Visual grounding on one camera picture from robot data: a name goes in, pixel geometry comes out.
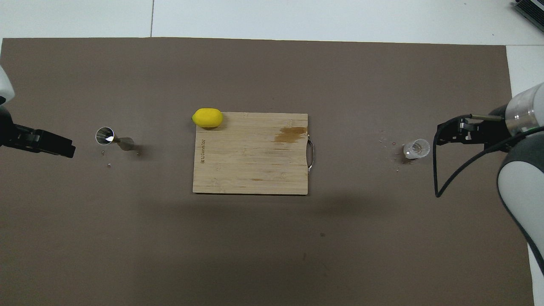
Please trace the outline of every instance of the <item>lemon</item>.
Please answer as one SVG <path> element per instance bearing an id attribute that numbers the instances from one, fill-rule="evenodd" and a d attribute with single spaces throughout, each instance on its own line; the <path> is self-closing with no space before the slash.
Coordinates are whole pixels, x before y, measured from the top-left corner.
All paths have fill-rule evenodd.
<path id="1" fill-rule="evenodd" d="M 223 122 L 223 114 L 216 108 L 200 108 L 193 115 L 193 122 L 199 127 L 216 127 Z"/>

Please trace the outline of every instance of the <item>wooden cutting board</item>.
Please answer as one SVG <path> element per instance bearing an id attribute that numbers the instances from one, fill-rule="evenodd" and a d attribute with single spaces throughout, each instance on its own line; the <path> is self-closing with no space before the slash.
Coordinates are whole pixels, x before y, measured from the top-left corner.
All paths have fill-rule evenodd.
<path id="1" fill-rule="evenodd" d="M 193 192 L 308 194 L 308 114 L 223 112 L 196 127 Z"/>

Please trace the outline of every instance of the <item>brown mat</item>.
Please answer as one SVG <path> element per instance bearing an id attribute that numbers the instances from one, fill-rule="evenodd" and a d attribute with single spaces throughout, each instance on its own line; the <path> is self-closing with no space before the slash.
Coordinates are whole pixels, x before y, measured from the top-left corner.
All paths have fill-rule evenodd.
<path id="1" fill-rule="evenodd" d="M 4 39 L 0 63 L 14 122 L 77 147 L 0 148 L 4 305 L 532 304 L 504 155 L 441 199 L 430 156 L 400 155 L 510 100 L 504 46 Z M 308 196 L 193 194 L 200 107 L 309 114 Z M 102 126 L 142 154 L 98 145 Z M 440 181 L 479 149 L 440 147 Z"/>

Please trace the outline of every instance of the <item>jigger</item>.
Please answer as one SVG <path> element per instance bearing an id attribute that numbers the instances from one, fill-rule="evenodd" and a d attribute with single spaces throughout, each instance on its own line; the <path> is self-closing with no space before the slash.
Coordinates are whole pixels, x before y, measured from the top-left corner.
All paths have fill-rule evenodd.
<path id="1" fill-rule="evenodd" d="M 96 142 L 101 145 L 107 145 L 110 143 L 116 143 L 124 151 L 130 151 L 134 149 L 134 141 L 130 137 L 118 138 L 115 133 L 109 127 L 101 127 L 96 131 Z"/>

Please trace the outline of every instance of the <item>cutting board handle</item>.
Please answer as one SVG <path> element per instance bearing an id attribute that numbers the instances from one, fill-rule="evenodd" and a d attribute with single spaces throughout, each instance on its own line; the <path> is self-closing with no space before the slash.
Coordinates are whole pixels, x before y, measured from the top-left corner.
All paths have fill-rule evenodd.
<path id="1" fill-rule="evenodd" d="M 312 140 L 310 139 L 310 134 L 308 134 L 308 144 L 309 144 L 310 147 L 312 148 L 312 161 L 311 161 L 310 164 L 308 165 L 308 173 L 310 173 L 310 170 L 312 169 L 312 166 L 313 166 L 313 162 L 314 162 L 314 160 L 316 159 L 316 158 L 315 158 L 316 151 L 314 150 L 313 142 L 312 142 Z"/>

